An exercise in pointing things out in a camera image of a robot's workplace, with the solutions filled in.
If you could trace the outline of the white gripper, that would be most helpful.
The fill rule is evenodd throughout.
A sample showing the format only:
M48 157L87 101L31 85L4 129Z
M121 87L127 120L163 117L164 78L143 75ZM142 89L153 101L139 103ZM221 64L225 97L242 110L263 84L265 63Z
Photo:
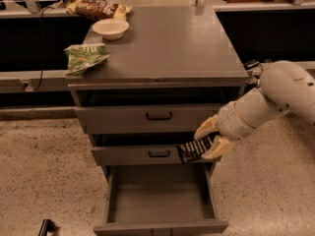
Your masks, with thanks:
M234 147L234 142L250 136L255 129L243 119L237 111L235 101L223 106L217 116L205 120L194 135L195 140L200 140L210 133L220 131L222 136L215 136L213 145L202 154L203 159L215 159Z

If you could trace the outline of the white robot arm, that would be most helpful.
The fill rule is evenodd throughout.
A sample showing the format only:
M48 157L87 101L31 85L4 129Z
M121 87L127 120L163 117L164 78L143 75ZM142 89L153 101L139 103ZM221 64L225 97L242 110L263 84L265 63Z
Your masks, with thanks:
M261 125L289 112L315 124L315 79L293 62L270 63L260 76L258 88L226 104L198 128L195 140L210 133L220 133L201 157L222 156L236 141L249 137Z

